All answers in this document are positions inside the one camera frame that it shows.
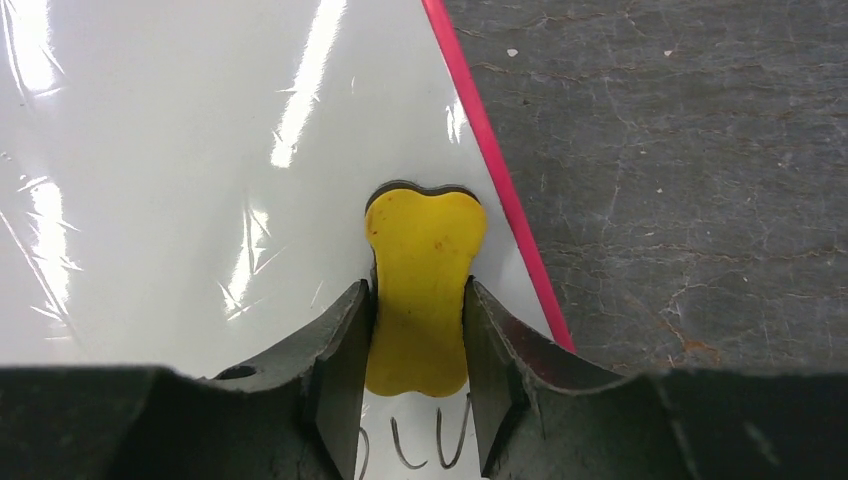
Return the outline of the pink framed whiteboard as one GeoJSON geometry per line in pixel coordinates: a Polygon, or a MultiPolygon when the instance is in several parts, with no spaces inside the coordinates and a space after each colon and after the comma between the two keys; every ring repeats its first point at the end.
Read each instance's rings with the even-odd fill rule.
{"type": "MultiPolygon", "coordinates": [[[[396,180],[472,192],[469,279],[572,352],[442,2],[3,2],[2,477],[201,479],[208,380],[357,280],[372,341],[396,180]]],[[[469,375],[364,380],[352,479],[486,479],[469,375]]]]}

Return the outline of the yellow bone-shaped eraser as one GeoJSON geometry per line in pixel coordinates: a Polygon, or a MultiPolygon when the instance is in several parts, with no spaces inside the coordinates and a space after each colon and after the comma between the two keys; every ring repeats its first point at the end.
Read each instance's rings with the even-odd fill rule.
{"type": "Polygon", "coordinates": [[[376,291],[366,388],[383,397],[457,393],[468,378],[462,317],[487,232],[483,205],[461,186],[396,180],[374,192],[364,222],[376,291]]]}

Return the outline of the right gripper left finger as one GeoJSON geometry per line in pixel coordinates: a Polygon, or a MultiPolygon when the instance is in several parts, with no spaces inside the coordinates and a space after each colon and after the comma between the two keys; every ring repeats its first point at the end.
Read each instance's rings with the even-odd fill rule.
{"type": "Polygon", "coordinates": [[[215,419],[201,479],[352,479],[374,325],[366,280],[316,319],[208,385],[215,419]]]}

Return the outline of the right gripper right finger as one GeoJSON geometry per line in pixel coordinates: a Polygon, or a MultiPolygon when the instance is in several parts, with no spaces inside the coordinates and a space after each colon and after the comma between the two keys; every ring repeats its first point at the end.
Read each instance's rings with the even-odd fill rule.
{"type": "Polygon", "coordinates": [[[475,278],[464,288],[462,322],[482,476],[552,469],[566,432],[559,408],[621,375],[530,327],[475,278]]]}

